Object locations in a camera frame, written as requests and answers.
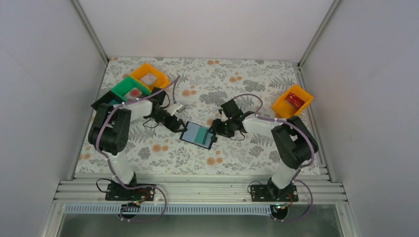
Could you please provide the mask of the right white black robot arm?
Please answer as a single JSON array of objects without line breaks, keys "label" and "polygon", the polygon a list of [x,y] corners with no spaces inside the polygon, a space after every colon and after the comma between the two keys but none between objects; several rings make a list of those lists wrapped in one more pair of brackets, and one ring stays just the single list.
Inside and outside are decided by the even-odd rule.
[{"label": "right white black robot arm", "polygon": [[303,163],[312,161],[318,151],[317,142],[297,116],[281,119],[262,117],[251,111],[244,113],[233,99],[222,104],[219,112],[226,119],[212,122],[210,130],[216,135],[231,138],[238,131],[273,139],[281,161],[267,181],[267,190],[272,196],[283,194],[293,184]]}]

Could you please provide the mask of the black card holder wallet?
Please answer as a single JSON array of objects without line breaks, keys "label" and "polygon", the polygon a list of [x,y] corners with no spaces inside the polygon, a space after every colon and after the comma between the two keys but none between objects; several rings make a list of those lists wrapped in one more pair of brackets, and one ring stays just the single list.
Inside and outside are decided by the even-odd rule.
[{"label": "black card holder wallet", "polygon": [[209,128],[189,121],[186,123],[186,130],[181,133],[179,139],[210,150],[213,143],[217,141],[217,136]]}]

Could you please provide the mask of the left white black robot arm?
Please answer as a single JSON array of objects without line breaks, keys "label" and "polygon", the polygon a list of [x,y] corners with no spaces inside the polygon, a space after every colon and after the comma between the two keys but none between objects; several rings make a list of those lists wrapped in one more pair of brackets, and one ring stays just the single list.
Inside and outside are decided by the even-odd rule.
[{"label": "left white black robot arm", "polygon": [[183,120],[162,108],[167,96],[162,88],[153,89],[149,96],[114,105],[110,103],[112,95],[109,91],[92,104],[96,116],[88,133],[88,142],[106,158],[113,174],[112,182],[132,190],[136,185],[136,175],[126,157],[131,122],[140,118],[153,119],[173,133],[184,132],[187,128]]}]

